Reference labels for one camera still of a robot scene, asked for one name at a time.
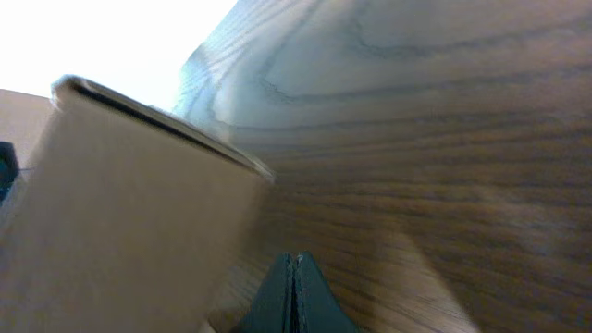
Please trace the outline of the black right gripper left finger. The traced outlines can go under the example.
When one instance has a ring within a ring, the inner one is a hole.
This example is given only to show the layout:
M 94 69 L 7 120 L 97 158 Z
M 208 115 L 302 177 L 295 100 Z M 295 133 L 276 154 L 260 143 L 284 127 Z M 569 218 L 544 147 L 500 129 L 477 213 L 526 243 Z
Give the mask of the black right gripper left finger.
M 233 328 L 235 333 L 291 333 L 294 296 L 292 256 L 283 253 L 269 267 L 251 307 Z

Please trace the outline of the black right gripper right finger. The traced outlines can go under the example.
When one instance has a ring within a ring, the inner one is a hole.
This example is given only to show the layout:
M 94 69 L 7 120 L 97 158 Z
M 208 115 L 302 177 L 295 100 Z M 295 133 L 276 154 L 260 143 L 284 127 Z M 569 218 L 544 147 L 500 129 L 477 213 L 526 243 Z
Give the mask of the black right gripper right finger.
M 299 253 L 294 272 L 295 331 L 302 333 L 359 333 L 343 312 L 321 269 L 309 252 Z

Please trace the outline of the cardboard box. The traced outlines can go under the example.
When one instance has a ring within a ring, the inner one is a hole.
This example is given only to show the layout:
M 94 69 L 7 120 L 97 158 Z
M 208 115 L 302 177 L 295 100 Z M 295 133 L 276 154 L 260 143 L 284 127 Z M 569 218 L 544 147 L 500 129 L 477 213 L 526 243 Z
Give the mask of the cardboard box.
M 77 76 L 1 213 L 5 332 L 195 332 L 273 174 Z

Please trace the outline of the blue plastic tape dispenser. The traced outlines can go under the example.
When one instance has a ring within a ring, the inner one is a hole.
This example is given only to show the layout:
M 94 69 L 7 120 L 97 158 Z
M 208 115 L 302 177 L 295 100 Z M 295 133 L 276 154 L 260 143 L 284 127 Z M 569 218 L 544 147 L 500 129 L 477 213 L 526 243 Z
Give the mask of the blue plastic tape dispenser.
M 0 143 L 1 178 L 0 201 L 8 196 L 13 183 L 19 175 L 19 161 L 12 142 Z

